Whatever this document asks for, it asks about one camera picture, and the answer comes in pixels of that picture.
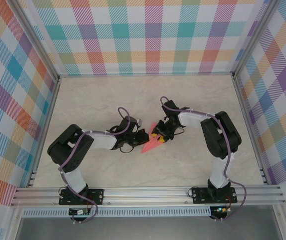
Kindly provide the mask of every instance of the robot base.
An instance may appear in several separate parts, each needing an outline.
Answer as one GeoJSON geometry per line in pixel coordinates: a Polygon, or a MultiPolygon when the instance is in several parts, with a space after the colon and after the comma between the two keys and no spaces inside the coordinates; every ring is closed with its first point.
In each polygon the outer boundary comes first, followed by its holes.
{"type": "MultiPolygon", "coordinates": [[[[104,189],[88,189],[81,191],[79,194],[94,201],[97,205],[103,204],[104,189]]],[[[86,205],[87,201],[75,196],[69,189],[62,189],[60,191],[59,205],[86,205]]]]}
{"type": "Polygon", "coordinates": [[[223,188],[213,189],[209,182],[208,187],[192,188],[193,204],[235,204],[237,203],[236,191],[230,183],[223,188]]]}

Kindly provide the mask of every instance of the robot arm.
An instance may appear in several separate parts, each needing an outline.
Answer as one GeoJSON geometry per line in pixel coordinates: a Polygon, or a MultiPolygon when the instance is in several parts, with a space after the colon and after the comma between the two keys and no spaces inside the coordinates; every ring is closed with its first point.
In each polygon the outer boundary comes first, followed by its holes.
{"type": "MultiPolygon", "coordinates": [[[[81,139],[70,161],[62,168],[62,174],[67,184],[76,193],[88,197],[88,186],[81,175],[79,165],[89,149],[116,150],[121,149],[124,144],[129,144],[134,148],[149,141],[148,134],[145,133],[144,129],[139,130],[141,120],[136,120],[133,117],[130,117],[129,127],[124,133],[110,135],[125,130],[127,125],[128,118],[123,118],[120,125],[112,127],[109,131],[91,131],[81,139]]],[[[55,164],[61,166],[65,162],[70,156],[74,144],[84,132],[86,131],[72,124],[49,146],[47,153],[55,164]]],[[[79,201],[77,204],[86,202],[77,196],[75,199],[79,201]]]]}
{"type": "MultiPolygon", "coordinates": [[[[164,105],[170,109],[179,109],[172,100],[167,101],[164,105]]],[[[194,113],[188,107],[181,108],[181,110],[183,110],[181,112],[170,111],[164,106],[162,106],[162,108],[166,114],[164,120],[167,121],[164,122],[160,120],[158,122],[152,131],[153,136],[160,134],[161,137],[159,140],[167,142],[174,138],[177,128],[184,128],[185,126],[201,128],[203,130],[207,148],[215,157],[212,174],[208,180],[208,191],[212,199],[217,199],[219,196],[224,195],[226,192],[225,189],[230,187],[230,181],[224,174],[228,159],[228,150],[224,136],[216,121],[206,114],[194,113]]],[[[227,113],[221,111],[215,115],[215,118],[220,121],[227,134],[232,152],[230,159],[231,163],[234,159],[235,152],[238,150],[238,146],[242,142],[241,137],[227,113]]]]}

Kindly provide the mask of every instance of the beige table surface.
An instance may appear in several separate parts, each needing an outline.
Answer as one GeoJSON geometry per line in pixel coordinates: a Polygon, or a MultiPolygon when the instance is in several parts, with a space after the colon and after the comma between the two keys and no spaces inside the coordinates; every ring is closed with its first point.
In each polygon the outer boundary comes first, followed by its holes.
{"type": "MultiPolygon", "coordinates": [[[[165,114],[159,98],[167,96],[179,107],[215,114],[226,111],[238,129],[242,144],[232,164],[230,178],[246,185],[262,184],[261,174],[239,102],[228,75],[212,76],[108,76],[63,78],[50,122],[34,187],[61,187],[63,181],[46,151],[70,125],[86,130],[106,130],[118,125],[119,106],[149,129],[165,114]]],[[[213,157],[201,129],[186,127],[172,141],[141,154],[119,150],[89,150],[81,163],[91,187],[202,186],[207,184],[213,157]]]]}

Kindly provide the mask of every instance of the orange object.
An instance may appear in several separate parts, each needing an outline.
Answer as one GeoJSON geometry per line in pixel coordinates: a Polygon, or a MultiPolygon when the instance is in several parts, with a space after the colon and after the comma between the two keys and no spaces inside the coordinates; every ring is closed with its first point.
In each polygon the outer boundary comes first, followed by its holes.
{"type": "Polygon", "coordinates": [[[153,136],[154,134],[152,134],[152,131],[154,129],[154,127],[157,125],[156,122],[152,122],[151,124],[151,127],[149,128],[149,132],[148,132],[148,135],[149,135],[149,142],[145,143],[144,146],[143,146],[143,149],[141,151],[141,154],[151,150],[151,149],[154,149],[158,146],[160,146],[161,144],[163,144],[163,142],[160,142],[158,141],[157,139],[159,139],[161,137],[160,134],[156,135],[156,136],[153,136]]]}

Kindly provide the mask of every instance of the colorful plaid backdrop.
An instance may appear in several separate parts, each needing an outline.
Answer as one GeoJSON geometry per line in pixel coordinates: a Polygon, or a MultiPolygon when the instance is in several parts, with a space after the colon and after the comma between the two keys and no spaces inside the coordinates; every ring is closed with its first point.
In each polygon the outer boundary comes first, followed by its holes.
{"type": "Polygon", "coordinates": [[[235,60],[234,65],[233,65],[233,67],[231,69],[231,72],[235,71],[236,66],[238,65],[239,60],[243,56],[243,53],[244,53],[245,49],[247,48],[247,45],[250,42],[250,40],[251,40],[251,38],[253,36],[253,33],[255,32],[255,30],[256,30],[256,28],[258,26],[258,23],[261,20],[261,18],[263,16],[263,14],[264,14],[264,12],[266,10],[266,7],[268,6],[269,2],[270,2],[270,0],[264,0],[263,5],[261,6],[261,9],[259,10],[259,12],[258,12],[258,14],[257,14],[257,16],[255,18],[255,21],[254,21],[251,29],[249,30],[249,32],[248,32],[248,34],[247,34],[247,36],[245,38],[245,41],[244,41],[244,43],[243,43],[243,45],[242,45],[242,47],[241,47],[241,49],[240,49],[240,51],[239,51],[239,53],[238,53],[238,55],[236,57],[236,60],[235,60]]]}
{"type": "Polygon", "coordinates": [[[242,71],[239,84],[272,183],[286,197],[286,0],[242,71]]]}
{"type": "Polygon", "coordinates": [[[230,72],[264,0],[20,2],[57,70],[82,75],[230,72]]]}
{"type": "Polygon", "coordinates": [[[54,80],[0,0],[0,237],[16,187],[31,167],[54,80]]]}

